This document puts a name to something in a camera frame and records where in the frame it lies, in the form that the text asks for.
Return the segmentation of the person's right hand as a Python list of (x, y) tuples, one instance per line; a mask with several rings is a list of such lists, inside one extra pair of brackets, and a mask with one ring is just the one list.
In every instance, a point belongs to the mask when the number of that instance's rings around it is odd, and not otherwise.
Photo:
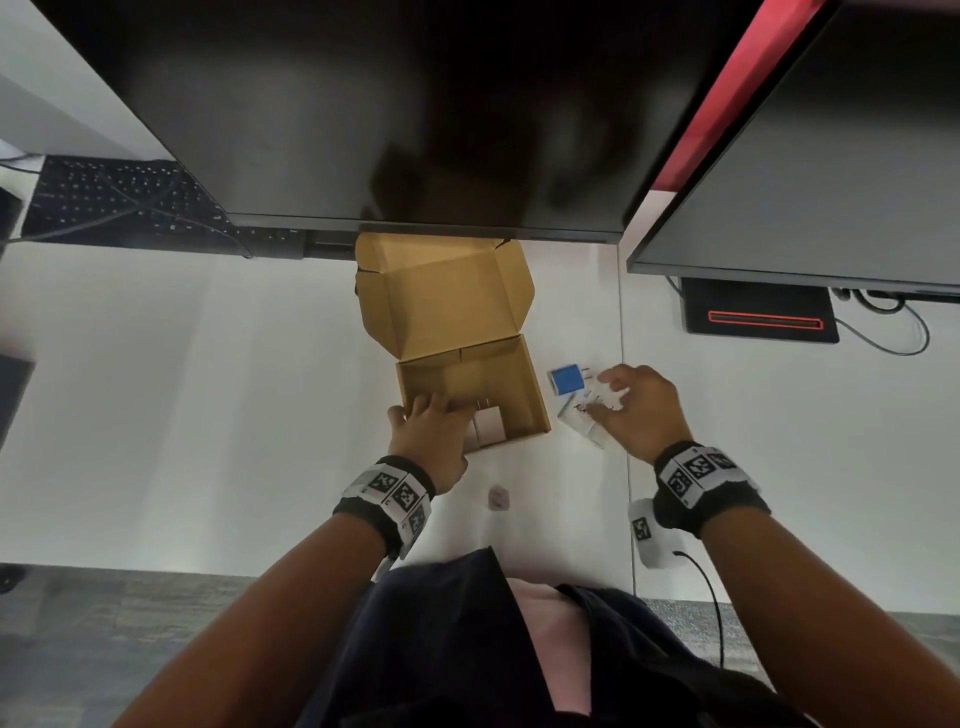
[(600, 371), (597, 380), (623, 394), (622, 419), (598, 424), (630, 456), (653, 466), (664, 451), (693, 442), (678, 390), (657, 370), (621, 363)]

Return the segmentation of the person's left hand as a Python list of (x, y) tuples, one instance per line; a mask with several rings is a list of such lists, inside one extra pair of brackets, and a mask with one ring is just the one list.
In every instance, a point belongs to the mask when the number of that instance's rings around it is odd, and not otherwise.
[(464, 436), (448, 427), (448, 411), (454, 407), (444, 394), (419, 395), (410, 413), (400, 405), (387, 411), (390, 443), (387, 454), (401, 457), (421, 468), (437, 495), (448, 493), (463, 477), (468, 461)]

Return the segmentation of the white printed packet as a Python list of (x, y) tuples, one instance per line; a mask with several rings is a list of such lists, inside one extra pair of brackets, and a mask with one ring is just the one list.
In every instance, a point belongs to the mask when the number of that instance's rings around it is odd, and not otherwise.
[(592, 368), (582, 368), (581, 375), (582, 386), (566, 396), (558, 411), (558, 420), (603, 450), (610, 436), (590, 414), (589, 407), (600, 405), (611, 411), (620, 411), (623, 409), (623, 394), (612, 390), (609, 384), (600, 382), (597, 371)]

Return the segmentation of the brown cardboard box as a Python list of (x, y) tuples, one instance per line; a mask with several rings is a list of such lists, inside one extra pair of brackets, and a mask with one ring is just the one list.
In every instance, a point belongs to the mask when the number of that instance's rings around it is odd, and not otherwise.
[(396, 360), (406, 411), (434, 394), (497, 409), (503, 438), (480, 449), (551, 431), (522, 335), (536, 289), (520, 241), (363, 232), (354, 252), (363, 326)]

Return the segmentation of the person's right forearm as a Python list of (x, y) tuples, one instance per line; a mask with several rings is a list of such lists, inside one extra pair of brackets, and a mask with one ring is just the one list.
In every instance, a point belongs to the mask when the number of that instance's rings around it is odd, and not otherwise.
[(772, 516), (700, 538), (777, 691), (822, 728), (960, 728), (960, 678)]

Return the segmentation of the person's left forearm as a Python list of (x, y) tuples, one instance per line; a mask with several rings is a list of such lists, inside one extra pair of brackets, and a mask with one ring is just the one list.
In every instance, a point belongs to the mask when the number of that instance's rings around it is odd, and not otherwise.
[(111, 728), (290, 728), (385, 554), (372, 525), (331, 516), (193, 638)]

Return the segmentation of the small pale pink box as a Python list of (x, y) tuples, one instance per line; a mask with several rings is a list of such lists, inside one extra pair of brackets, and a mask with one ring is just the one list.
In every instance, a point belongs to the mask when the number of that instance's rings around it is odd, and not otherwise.
[(463, 452), (475, 453), (507, 440), (500, 407), (478, 409), (466, 425), (463, 436)]

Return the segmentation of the black marker wristband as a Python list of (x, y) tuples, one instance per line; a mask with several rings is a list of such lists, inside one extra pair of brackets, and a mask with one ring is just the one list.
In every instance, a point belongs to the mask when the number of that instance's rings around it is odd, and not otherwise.
[(362, 520), (385, 544), (386, 554), (371, 577), (373, 583), (411, 552), (425, 530), (436, 495), (426, 470), (397, 455), (377, 460), (342, 492), (333, 514)]
[(771, 515), (757, 484), (716, 447), (694, 441), (668, 445), (653, 464), (658, 525), (698, 540), (706, 523), (729, 510), (750, 508)]

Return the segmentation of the black base with red line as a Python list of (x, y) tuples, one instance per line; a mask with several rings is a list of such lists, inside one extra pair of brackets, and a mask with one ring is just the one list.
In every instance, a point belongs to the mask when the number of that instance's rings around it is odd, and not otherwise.
[(688, 334), (835, 345), (839, 332), (824, 287), (682, 277)]

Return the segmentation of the pale pink shirt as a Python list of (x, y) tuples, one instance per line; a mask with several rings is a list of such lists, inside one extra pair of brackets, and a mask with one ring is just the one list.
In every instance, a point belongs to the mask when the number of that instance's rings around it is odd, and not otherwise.
[(549, 708), (535, 728), (596, 728), (592, 642), (584, 610), (558, 588), (508, 578), (528, 631)]

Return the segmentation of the dark navy jacket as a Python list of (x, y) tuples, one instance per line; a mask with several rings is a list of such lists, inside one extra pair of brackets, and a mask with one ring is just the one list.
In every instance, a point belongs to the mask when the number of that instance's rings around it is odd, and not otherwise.
[(759, 679), (697, 657), (641, 599), (558, 593), (585, 618), (589, 714), (555, 707), (485, 548), (370, 586), (295, 728), (815, 728)]

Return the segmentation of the black monitor with grey screen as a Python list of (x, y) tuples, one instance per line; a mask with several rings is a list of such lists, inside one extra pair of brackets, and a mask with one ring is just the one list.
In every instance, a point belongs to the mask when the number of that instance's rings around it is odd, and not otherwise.
[(628, 270), (960, 297), (960, 0), (827, 0)]

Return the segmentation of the large black monitor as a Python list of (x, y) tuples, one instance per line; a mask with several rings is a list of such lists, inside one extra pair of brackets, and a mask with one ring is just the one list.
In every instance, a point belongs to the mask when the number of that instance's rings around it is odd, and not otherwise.
[(763, 0), (32, 0), (237, 224), (618, 242)]

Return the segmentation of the black keyboard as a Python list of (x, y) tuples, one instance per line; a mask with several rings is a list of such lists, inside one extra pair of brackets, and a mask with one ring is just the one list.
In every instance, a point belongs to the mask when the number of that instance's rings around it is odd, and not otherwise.
[(358, 234), (235, 225), (174, 161), (51, 155), (39, 172), (19, 237), (246, 259), (355, 261)]

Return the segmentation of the black desk object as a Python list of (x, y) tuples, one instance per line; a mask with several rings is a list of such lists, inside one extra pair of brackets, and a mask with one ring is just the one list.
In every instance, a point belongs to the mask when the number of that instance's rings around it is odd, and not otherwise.
[(0, 451), (9, 436), (36, 366), (32, 355), (0, 353)]

